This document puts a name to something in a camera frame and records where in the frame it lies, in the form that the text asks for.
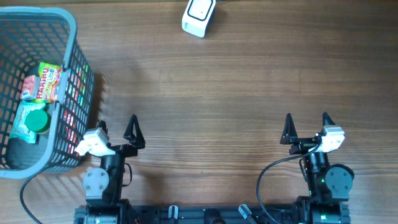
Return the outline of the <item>green Haribo gummy bag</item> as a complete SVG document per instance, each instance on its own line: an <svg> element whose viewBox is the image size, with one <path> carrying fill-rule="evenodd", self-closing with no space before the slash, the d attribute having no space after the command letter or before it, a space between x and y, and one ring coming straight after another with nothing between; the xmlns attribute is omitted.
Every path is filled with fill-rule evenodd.
<svg viewBox="0 0 398 224"><path fill-rule="evenodd" d="M40 62L38 67L40 82L34 103L54 103L58 100L62 67L51 63Z"/></svg>

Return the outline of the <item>green lid jar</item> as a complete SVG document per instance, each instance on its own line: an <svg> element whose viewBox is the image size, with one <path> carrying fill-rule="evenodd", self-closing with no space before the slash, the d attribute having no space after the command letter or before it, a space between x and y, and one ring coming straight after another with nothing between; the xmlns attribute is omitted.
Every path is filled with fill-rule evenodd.
<svg viewBox="0 0 398 224"><path fill-rule="evenodd" d="M44 110L33 110L25 119L28 130L43 134L50 129L51 116Z"/></svg>

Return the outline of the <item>small red white packet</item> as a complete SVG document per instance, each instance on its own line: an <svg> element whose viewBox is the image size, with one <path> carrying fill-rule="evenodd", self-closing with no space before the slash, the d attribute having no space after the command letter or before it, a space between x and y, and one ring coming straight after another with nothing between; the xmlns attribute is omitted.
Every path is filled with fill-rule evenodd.
<svg viewBox="0 0 398 224"><path fill-rule="evenodd" d="M22 84L20 99L25 101L36 99L39 92L39 85L40 77L35 75L25 77Z"/></svg>

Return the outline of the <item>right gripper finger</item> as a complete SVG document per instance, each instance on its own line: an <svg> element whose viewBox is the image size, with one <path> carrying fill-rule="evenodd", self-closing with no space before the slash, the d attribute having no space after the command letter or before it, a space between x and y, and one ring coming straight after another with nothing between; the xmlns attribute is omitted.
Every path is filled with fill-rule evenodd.
<svg viewBox="0 0 398 224"><path fill-rule="evenodd" d="M285 118L285 126L280 138L280 144L297 144L298 135L294 125L292 115L287 113Z"/></svg>
<svg viewBox="0 0 398 224"><path fill-rule="evenodd" d="M322 123L323 126L331 126L331 125L335 125L335 123L333 122L333 120L330 118L329 114L327 112L324 112L322 114Z"/></svg>

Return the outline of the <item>teal tissue pack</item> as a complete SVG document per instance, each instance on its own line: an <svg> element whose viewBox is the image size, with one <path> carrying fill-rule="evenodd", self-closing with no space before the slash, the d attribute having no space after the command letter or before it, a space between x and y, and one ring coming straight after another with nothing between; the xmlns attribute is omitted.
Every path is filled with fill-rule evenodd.
<svg viewBox="0 0 398 224"><path fill-rule="evenodd" d="M42 110L44 107L45 103L21 101L17 109L16 117L14 118L9 138L21 139L29 144L35 143L37 134L28 129L25 125L25 121L30 112L33 110Z"/></svg>

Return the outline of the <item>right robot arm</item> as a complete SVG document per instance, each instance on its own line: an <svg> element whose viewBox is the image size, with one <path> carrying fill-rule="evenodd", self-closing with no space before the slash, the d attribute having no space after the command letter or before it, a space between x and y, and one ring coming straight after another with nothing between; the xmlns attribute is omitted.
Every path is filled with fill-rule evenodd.
<svg viewBox="0 0 398 224"><path fill-rule="evenodd" d="M312 138L299 138L289 113L280 143L289 145L289 154L300 157L299 166L307 183L309 196L299 196L292 204L287 223L349 223L349 192L354 172L343 164L330 164L328 154L345 140L343 128L328 113L322 114L323 127Z"/></svg>

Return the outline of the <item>red stick packet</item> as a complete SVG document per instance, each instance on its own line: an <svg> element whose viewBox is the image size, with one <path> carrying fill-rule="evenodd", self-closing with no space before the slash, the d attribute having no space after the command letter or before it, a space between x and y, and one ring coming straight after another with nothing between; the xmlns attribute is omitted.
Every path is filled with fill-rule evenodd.
<svg viewBox="0 0 398 224"><path fill-rule="evenodd" d="M63 120L65 122L64 131L67 139L67 151L70 154L74 154L77 142L77 133L75 131L76 120L74 115L69 111L64 111Z"/></svg>

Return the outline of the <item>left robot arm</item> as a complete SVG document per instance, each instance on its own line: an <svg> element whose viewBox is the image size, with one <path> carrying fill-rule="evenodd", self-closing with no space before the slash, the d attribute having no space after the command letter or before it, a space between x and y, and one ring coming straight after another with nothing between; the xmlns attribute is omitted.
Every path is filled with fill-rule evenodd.
<svg viewBox="0 0 398 224"><path fill-rule="evenodd" d="M89 170L83 177L86 206L75 210L75 223L141 222L129 200L121 198L122 189L129 185L123 182L125 168L132 171L126 158L136 157L138 150L146 146L136 115L131 116L123 138L126 144L112 145L106 122L100 121L96 128L87 130L80 141L76 150L79 155L90 153L101 161L99 167Z"/></svg>

